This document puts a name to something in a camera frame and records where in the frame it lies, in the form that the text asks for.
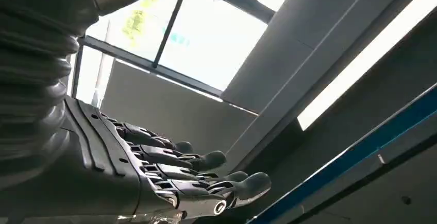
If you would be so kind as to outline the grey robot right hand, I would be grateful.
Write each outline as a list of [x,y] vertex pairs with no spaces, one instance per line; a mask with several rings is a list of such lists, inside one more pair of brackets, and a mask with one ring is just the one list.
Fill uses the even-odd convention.
[[1,223],[180,223],[267,193],[265,173],[195,154],[67,94],[66,58],[100,16],[138,0],[1,0]]

